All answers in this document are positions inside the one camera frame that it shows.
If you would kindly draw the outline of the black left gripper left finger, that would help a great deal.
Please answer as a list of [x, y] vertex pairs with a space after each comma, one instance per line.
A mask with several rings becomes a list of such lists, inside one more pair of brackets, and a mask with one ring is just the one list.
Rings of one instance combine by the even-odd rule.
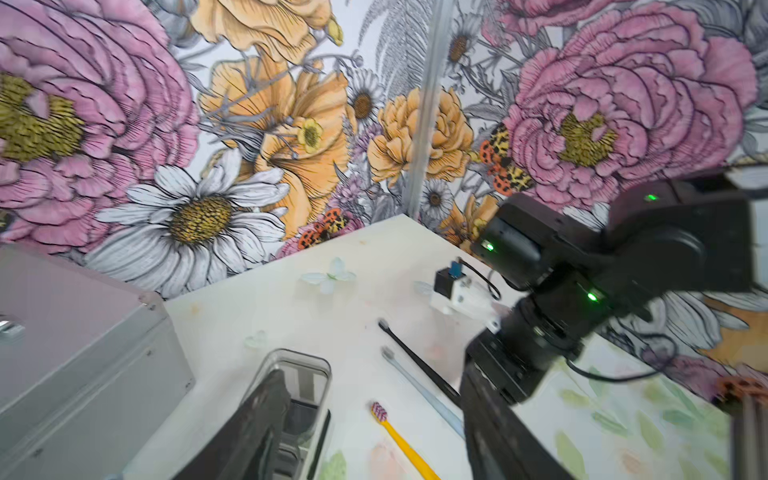
[[290, 395], [284, 372], [270, 372], [177, 479], [271, 479]]

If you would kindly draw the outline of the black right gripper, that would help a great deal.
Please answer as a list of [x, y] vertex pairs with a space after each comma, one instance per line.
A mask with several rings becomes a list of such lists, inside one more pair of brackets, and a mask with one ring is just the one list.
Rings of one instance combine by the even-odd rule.
[[472, 250], [523, 293], [467, 346], [465, 373], [484, 375], [510, 405], [527, 400], [554, 361], [574, 361], [583, 340], [611, 317], [659, 297], [644, 233], [610, 244], [601, 232], [525, 194], [503, 201]]

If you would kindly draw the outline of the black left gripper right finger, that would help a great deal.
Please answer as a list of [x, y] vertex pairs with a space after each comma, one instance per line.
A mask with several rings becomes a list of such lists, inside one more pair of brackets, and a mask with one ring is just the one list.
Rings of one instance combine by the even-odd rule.
[[464, 367], [459, 393], [473, 479], [567, 480], [571, 477], [472, 362]]

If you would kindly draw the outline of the light blue toothbrush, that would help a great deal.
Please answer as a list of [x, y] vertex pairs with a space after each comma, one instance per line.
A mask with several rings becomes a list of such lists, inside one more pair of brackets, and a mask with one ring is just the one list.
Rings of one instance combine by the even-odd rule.
[[435, 395], [427, 390], [416, 378], [414, 378], [396, 359], [394, 352], [386, 346], [381, 347], [382, 357], [393, 366], [426, 400], [426, 402], [437, 412], [437, 414], [452, 428], [452, 430], [462, 439], [465, 439], [463, 421], [446, 407]]

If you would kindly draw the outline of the white clear toothbrush holder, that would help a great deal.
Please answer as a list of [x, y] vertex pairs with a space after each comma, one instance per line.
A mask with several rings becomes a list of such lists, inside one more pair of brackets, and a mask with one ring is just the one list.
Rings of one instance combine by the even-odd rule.
[[308, 353], [274, 349], [266, 354], [241, 401], [247, 402], [274, 372], [281, 375], [278, 385], [287, 394], [287, 403], [279, 414], [275, 460], [260, 477], [305, 479], [315, 461], [318, 438], [324, 434], [328, 418], [331, 365], [326, 359]]

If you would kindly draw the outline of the yellow toothbrush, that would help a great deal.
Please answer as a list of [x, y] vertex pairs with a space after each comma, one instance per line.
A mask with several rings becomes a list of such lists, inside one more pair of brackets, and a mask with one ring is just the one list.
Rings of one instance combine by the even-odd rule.
[[418, 471], [423, 479], [440, 480], [436, 472], [428, 463], [410, 446], [410, 444], [397, 432], [388, 420], [387, 411], [379, 402], [372, 402], [370, 412], [376, 422], [381, 425], [395, 442], [397, 447], [405, 455], [411, 465]]

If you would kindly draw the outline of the black toothbrush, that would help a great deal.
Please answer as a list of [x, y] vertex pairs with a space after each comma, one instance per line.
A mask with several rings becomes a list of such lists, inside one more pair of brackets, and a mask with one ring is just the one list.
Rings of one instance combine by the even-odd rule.
[[461, 398], [459, 393], [445, 380], [440, 374], [438, 374], [431, 366], [429, 366], [424, 360], [422, 360], [413, 350], [411, 350], [389, 327], [388, 322], [384, 318], [377, 320], [379, 328], [385, 332], [402, 350], [410, 357], [410, 359], [418, 366], [418, 368], [435, 384], [435, 386], [457, 407], [461, 406]]

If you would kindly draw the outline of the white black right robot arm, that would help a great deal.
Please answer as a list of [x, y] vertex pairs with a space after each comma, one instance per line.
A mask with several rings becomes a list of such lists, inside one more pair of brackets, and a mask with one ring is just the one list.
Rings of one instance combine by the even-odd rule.
[[509, 404], [608, 320], [670, 291], [767, 282], [767, 168], [737, 166], [622, 192], [594, 231], [530, 196], [505, 200], [471, 247], [521, 298], [465, 351]]

